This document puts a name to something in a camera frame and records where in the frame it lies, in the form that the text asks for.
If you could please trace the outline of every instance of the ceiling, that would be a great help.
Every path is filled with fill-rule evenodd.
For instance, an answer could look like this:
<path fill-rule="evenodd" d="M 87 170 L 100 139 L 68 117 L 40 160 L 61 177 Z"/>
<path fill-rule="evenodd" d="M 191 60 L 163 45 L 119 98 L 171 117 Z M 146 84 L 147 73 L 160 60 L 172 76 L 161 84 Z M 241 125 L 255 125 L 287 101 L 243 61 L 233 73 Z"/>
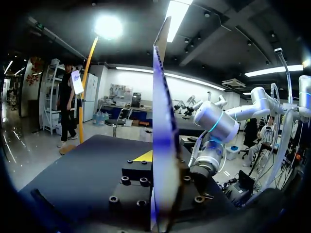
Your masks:
<path fill-rule="evenodd" d="M 152 50 L 165 19 L 169 0 L 96 2 L 92 6 L 91 0 L 68 0 L 57 6 L 40 6 L 29 13 L 29 16 L 42 23 L 72 49 L 35 29 L 28 19 L 21 24 L 19 39 L 12 41 L 11 47 L 26 53 L 48 54 L 50 58 L 71 59 L 81 63 L 83 57 L 88 56 L 95 37 L 93 27 L 96 18 L 102 14 L 111 14 L 122 22 L 123 35 L 118 40 L 100 39 L 92 62 L 151 67 L 152 55 L 147 52 Z M 186 44 L 185 38 L 193 42 L 194 46 Z M 250 78 L 243 75 L 280 66 L 273 52 L 279 47 L 283 48 L 288 65 L 302 63 L 304 53 L 299 36 L 289 29 L 267 1 L 194 0 L 174 41 L 167 45 L 164 67 L 218 84 L 222 80 L 236 78 L 246 84 L 246 88 L 239 90 L 239 93 L 248 92 L 258 85 L 264 85 L 268 90 L 268 84 L 276 82 L 285 89 L 286 98 L 285 73 Z M 294 96 L 298 95 L 297 80 L 303 73 L 291 73 Z"/>

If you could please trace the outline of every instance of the black shirt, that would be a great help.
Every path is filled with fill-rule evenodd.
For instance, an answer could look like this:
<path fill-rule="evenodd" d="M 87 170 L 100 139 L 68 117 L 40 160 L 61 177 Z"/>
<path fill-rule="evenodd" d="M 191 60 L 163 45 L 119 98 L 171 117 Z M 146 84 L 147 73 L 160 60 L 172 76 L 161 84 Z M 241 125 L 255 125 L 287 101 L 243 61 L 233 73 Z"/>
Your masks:
<path fill-rule="evenodd" d="M 71 72 L 66 73 L 63 76 L 62 82 L 60 83 L 60 96 L 59 96 L 59 103 L 60 103 L 60 108 L 61 109 L 66 109 L 68 101 L 70 99 L 70 94 L 71 94 L 71 87 L 70 85 L 70 79 L 71 77 Z"/>

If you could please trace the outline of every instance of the white sneaker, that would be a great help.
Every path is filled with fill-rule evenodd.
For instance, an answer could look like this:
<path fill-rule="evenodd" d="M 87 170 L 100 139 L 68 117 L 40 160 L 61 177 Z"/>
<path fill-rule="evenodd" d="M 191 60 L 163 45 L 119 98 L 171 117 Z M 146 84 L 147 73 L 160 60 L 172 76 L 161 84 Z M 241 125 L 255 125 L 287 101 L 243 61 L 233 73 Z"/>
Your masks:
<path fill-rule="evenodd" d="M 57 147 L 63 147 L 65 144 L 66 144 L 66 142 L 60 141 L 60 142 L 57 144 Z"/>
<path fill-rule="evenodd" d="M 75 136 L 73 136 L 73 137 L 71 137 L 71 136 L 70 136 L 70 137 L 68 137 L 68 139 L 69 139 L 69 140 L 74 140 L 74 139 L 77 139 L 77 138 L 78 138 L 78 134 L 76 134 L 76 135 L 75 135 Z"/>

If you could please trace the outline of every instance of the white refrigerator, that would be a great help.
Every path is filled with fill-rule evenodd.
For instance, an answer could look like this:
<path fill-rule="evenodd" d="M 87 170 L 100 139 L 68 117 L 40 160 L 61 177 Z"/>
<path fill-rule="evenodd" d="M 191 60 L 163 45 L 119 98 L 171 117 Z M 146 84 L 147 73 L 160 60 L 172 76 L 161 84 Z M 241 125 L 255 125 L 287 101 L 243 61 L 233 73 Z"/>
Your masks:
<path fill-rule="evenodd" d="M 94 114 L 95 97 L 98 78 L 92 74 L 87 74 L 86 85 L 84 90 L 83 102 L 83 122 L 92 120 Z"/>

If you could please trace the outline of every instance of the black table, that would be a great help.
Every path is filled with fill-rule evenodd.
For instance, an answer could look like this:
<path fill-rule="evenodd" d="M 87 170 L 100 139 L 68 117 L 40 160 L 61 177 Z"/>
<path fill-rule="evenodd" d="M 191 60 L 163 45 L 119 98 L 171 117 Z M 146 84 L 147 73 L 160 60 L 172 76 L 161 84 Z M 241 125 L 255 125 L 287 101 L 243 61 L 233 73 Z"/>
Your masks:
<path fill-rule="evenodd" d="M 35 188 L 69 219 L 71 225 L 76 225 L 88 218 L 92 209 L 108 212 L 108 198 L 120 181 L 122 166 L 128 159 L 135 159 L 151 149 L 152 144 L 148 142 L 95 135 L 48 166 L 19 193 L 48 228 L 55 229 L 64 225 L 64 221 L 34 200 L 30 192 Z M 182 152 L 183 159 L 188 163 L 190 153 L 184 147 Z M 205 223 L 236 210 L 212 178 L 208 181 L 208 192 L 214 200 L 208 204 Z M 178 223 L 174 228 L 178 230 L 190 226 L 189 223 Z M 104 224 L 97 223 L 96 226 L 83 228 L 83 231 L 94 232 L 103 227 Z"/>
<path fill-rule="evenodd" d="M 175 114 L 179 135 L 198 137 L 204 132 L 204 129 L 201 126 L 197 126 L 193 123 L 193 118 L 183 119 L 182 116 L 183 115 Z"/>

